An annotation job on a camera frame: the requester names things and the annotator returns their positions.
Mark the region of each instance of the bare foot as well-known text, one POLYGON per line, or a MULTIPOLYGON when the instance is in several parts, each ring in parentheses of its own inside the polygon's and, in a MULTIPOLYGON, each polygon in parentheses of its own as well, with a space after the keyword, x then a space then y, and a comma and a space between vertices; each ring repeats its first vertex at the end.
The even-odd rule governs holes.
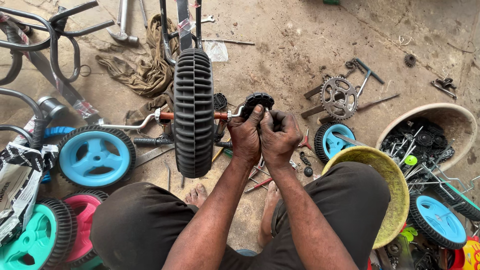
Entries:
POLYGON ((198 183, 195 188, 192 188, 189 193, 185 194, 185 199, 183 201, 187 204, 193 204, 200 208, 200 206, 204 204, 207 197, 208 194, 204 185, 198 183))
POLYGON ((282 198, 280 190, 274 181, 268 184, 267 196, 265 197, 265 208, 258 231, 257 241, 261 247, 264 247, 272 240, 272 216, 276 203, 282 198))

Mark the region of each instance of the brown rag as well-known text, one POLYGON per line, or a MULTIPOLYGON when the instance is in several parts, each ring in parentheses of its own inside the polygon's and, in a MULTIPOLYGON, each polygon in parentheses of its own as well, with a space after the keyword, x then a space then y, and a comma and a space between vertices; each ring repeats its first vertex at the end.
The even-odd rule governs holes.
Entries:
MULTIPOLYGON (((176 26, 167 18, 168 31, 177 30, 176 26)), ((156 108, 168 104, 173 111, 173 72, 174 68, 165 61, 163 48, 161 15, 156 14, 148 20, 146 30, 147 44, 150 47, 152 59, 149 63, 143 60, 137 62, 135 71, 127 62, 114 56, 96 55, 98 63, 108 68, 111 78, 130 87, 138 95, 152 97, 138 110, 130 110, 125 115, 125 124, 133 125, 142 122, 147 115, 153 113, 156 108)), ((178 38, 170 40, 170 47, 174 53, 179 45, 178 38)))

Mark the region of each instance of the cloth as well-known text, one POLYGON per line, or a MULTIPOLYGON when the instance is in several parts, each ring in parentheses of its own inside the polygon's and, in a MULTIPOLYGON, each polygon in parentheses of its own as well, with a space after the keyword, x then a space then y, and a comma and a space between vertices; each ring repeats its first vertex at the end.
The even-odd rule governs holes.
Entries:
MULTIPOLYGON (((177 30, 176 26, 167 18, 170 33, 177 30)), ((146 41, 150 47, 150 62, 140 59, 135 71, 126 61, 111 55, 96 55, 98 63, 107 67, 111 78, 130 87, 136 94, 154 98, 138 110, 131 110, 126 114, 125 124, 133 125, 142 122, 148 114, 156 108, 168 104, 173 111, 173 73, 174 68, 165 61, 163 46, 161 15, 156 14, 148 20, 146 41)), ((174 53, 178 47, 178 38, 170 40, 170 47, 174 53)))
MULTIPOLYGON (((305 190, 359 269, 365 270, 390 200, 385 180, 368 165, 342 162, 305 190)), ((111 269, 156 270, 162 268, 173 243, 194 215, 194 210, 165 189, 134 183, 115 191, 98 206, 90 239, 111 269)), ((293 244, 282 200, 274 211, 272 231, 272 241, 254 257, 227 246, 219 269, 305 269, 293 244)))

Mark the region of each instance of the man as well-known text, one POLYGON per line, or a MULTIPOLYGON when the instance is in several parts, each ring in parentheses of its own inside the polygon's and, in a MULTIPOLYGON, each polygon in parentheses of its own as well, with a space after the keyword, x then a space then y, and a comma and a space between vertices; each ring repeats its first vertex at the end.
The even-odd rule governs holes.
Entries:
POLYGON ((303 137, 293 114, 264 112, 257 105, 247 120, 234 118, 228 130, 234 156, 209 196, 198 184, 185 203, 153 184, 134 183, 98 207, 90 237, 105 265, 112 270, 366 269, 390 199, 377 171, 342 162, 302 187, 289 163, 303 137), (260 155, 275 182, 268 187, 258 234, 263 251, 246 257, 227 245, 227 235, 260 155))

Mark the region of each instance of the hand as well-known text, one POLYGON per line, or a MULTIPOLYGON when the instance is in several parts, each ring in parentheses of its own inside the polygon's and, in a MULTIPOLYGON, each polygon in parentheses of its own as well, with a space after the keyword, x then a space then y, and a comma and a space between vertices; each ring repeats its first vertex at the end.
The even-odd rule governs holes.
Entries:
POLYGON ((288 168, 290 158, 303 139, 297 119, 292 113, 271 110, 260 121, 262 155, 268 169, 288 168))
POLYGON ((249 167, 255 165, 262 154, 257 126, 263 117, 263 112, 263 106, 258 104, 247 120, 243 117, 235 117, 227 126, 233 145, 232 159, 247 161, 249 167))

